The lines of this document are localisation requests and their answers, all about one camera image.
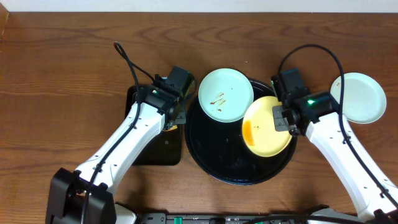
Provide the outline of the green and yellow sponge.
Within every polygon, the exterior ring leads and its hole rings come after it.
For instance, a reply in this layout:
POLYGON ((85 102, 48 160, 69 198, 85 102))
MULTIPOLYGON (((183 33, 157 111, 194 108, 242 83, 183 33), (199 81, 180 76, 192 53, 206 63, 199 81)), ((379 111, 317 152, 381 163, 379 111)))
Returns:
POLYGON ((178 125, 169 126, 167 129, 163 129, 163 131, 173 131, 178 128, 178 125))

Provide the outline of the yellow plate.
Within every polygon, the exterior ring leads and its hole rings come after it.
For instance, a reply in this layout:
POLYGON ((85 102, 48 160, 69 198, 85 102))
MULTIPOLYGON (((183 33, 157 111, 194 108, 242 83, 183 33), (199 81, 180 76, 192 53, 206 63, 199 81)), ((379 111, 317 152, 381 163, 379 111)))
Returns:
POLYGON ((281 105, 275 96, 263 96, 254 101, 244 115, 242 137, 248 149, 257 156, 275 156, 292 140, 288 131, 275 130, 272 108, 281 105))

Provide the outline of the light blue plate top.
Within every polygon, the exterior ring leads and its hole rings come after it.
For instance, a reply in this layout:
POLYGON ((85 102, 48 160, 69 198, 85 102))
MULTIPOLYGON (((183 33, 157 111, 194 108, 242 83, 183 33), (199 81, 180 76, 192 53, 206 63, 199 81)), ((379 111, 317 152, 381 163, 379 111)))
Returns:
POLYGON ((232 123, 244 117, 254 101, 249 79, 231 68, 213 70, 200 83, 198 100, 211 119, 232 123))

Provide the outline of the light blue plate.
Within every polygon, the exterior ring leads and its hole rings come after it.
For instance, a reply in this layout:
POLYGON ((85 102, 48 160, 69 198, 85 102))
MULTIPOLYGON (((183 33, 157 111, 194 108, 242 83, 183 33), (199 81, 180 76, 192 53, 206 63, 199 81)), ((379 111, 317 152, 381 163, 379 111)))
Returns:
POLYGON ((387 108, 386 94, 380 84, 363 73, 344 74, 343 117, 358 124, 380 119, 387 108))
POLYGON ((211 119, 232 123, 244 117, 254 101, 249 79, 231 68, 213 70, 200 83, 198 100, 211 119))

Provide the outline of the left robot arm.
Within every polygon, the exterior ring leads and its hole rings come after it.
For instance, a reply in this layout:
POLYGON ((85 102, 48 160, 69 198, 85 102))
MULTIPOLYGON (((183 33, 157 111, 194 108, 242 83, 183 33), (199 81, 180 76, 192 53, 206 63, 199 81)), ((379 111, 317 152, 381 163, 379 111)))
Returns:
POLYGON ((73 172, 59 169, 50 181, 46 223, 135 223, 136 214, 114 202, 127 170, 142 150, 171 127, 187 92, 146 86, 113 135, 73 172))

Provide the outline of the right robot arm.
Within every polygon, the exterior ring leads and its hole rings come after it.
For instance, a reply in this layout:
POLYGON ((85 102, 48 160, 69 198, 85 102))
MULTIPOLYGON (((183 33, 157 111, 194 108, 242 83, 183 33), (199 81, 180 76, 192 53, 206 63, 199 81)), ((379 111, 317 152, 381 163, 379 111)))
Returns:
POLYGON ((367 223, 397 223, 397 186, 380 170, 340 112, 329 92, 308 89, 275 93, 277 115, 287 130, 301 134, 325 156, 348 192, 358 218, 367 223))

